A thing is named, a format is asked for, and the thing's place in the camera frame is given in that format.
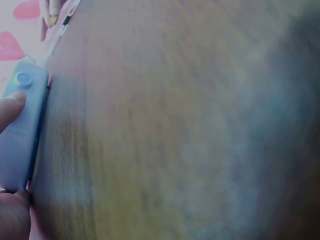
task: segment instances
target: round button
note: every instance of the round button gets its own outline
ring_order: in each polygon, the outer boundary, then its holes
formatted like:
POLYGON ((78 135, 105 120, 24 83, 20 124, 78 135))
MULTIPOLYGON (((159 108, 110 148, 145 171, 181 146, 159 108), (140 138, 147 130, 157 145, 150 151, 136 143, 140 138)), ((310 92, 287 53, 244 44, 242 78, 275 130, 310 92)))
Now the round button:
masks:
POLYGON ((26 72, 19 72, 15 78, 15 84, 18 88, 27 89, 32 85, 32 78, 26 72))

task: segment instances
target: plastic device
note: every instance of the plastic device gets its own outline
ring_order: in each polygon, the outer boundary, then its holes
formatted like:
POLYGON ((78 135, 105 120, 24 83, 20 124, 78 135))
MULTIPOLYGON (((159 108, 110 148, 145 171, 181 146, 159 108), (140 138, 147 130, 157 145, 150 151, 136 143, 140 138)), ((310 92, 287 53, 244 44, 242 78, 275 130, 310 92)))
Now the plastic device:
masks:
POLYGON ((0 187, 11 192, 25 188, 37 156, 49 73, 32 62, 21 60, 8 81, 2 98, 26 92, 20 116, 0 134, 0 187))

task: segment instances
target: wood grain surface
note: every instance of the wood grain surface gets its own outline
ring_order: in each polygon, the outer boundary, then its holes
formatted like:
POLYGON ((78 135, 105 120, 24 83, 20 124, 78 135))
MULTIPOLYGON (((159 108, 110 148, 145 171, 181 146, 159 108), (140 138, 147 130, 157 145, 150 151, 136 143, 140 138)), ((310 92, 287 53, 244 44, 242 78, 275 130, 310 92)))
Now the wood grain surface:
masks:
POLYGON ((48 63, 46 237, 320 239, 319 7, 82 0, 48 63))

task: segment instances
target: red heart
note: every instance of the red heart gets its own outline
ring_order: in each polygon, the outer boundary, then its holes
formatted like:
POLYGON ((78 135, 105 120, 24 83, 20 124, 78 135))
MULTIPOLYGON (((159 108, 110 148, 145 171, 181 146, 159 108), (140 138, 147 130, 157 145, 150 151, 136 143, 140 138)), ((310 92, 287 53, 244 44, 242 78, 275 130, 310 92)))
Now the red heart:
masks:
POLYGON ((17 39, 8 31, 0 32, 0 61, 19 60, 24 56, 17 39))
POLYGON ((35 19, 40 16, 38 0, 29 0, 20 3, 13 11, 13 17, 18 20, 35 19))

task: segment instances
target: hand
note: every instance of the hand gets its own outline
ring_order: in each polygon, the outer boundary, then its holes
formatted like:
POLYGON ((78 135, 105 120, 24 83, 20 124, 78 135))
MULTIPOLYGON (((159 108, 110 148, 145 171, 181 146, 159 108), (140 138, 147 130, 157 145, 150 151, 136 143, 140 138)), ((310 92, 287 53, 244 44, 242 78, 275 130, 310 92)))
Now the hand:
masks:
POLYGON ((48 28, 53 27, 66 0, 39 0, 41 12, 41 41, 46 39, 48 28))
MULTIPOLYGON (((15 92, 0 100, 0 133, 22 112, 26 94, 15 92)), ((30 196, 26 189, 0 191, 0 239, 28 240, 31 230, 30 196)))

